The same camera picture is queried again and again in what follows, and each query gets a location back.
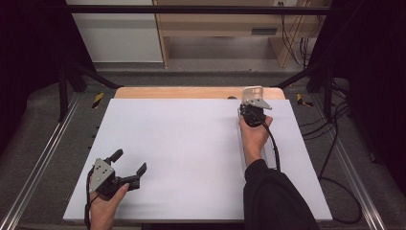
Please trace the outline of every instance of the wooden cabinet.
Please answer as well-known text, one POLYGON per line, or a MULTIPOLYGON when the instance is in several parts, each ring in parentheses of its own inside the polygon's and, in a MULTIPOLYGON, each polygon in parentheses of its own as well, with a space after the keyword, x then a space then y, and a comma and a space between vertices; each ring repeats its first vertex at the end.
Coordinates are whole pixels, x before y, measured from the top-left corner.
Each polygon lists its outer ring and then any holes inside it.
MULTIPOLYGON (((296 6, 321 7, 326 2, 328 1, 298 0, 296 6)), ((153 3, 161 6, 274 6, 274 0, 153 0, 153 3)), ((168 66, 171 38, 174 36, 268 36, 280 67, 284 67, 289 57, 285 43, 292 43, 300 37, 316 37, 323 26, 324 18, 303 15, 282 17, 257 14, 160 13, 156 14, 156 19, 166 66, 168 66)))

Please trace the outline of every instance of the yellow and black tape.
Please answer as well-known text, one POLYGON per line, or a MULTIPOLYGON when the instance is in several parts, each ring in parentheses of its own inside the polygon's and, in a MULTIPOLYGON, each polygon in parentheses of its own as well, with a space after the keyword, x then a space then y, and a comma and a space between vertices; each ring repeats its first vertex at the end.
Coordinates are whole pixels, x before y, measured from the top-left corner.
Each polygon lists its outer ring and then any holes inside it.
POLYGON ((302 95, 300 95, 300 94, 297 94, 297 95, 296 95, 296 98, 298 99, 298 105, 305 105, 305 106, 308 106, 308 107, 312 107, 312 106, 313 106, 313 103, 305 103, 305 102, 303 101, 303 99, 302 99, 302 95))
POLYGON ((92 108, 97 108, 99 106, 99 103, 102 100, 102 96, 103 96, 103 93, 98 93, 98 95, 96 95, 96 99, 93 102, 92 108))

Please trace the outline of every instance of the white table top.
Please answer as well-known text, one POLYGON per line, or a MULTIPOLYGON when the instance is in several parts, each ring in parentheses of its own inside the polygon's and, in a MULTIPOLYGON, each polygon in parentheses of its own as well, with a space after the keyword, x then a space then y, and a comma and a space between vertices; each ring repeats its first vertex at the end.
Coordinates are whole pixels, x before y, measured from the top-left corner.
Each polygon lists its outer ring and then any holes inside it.
MULTIPOLYGON (((281 168, 317 220, 331 220, 288 100, 266 100, 281 168)), ((64 219, 83 221, 86 175, 96 158, 118 149, 117 176, 147 162, 141 189, 128 192, 116 219, 135 222, 243 221, 245 165, 237 124, 240 100, 113 99, 71 197, 64 219)), ((272 163, 273 151, 266 147, 272 163)))

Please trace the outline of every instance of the black sleeve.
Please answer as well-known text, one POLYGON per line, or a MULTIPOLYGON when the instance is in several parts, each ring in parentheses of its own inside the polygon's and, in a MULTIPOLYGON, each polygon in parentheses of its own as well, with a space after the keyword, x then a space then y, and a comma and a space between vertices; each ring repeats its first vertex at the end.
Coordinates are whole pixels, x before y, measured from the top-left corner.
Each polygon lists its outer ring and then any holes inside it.
POLYGON ((284 173, 270 170, 265 161, 245 171, 245 229, 320 229, 305 200, 284 173))

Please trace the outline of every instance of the power outlet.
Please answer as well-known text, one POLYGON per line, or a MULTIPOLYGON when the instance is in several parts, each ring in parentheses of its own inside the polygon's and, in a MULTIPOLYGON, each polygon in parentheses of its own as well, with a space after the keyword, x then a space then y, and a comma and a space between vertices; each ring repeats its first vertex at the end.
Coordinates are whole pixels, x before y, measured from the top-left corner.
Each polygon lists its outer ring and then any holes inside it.
POLYGON ((275 0, 274 7, 296 7, 298 0, 275 0))

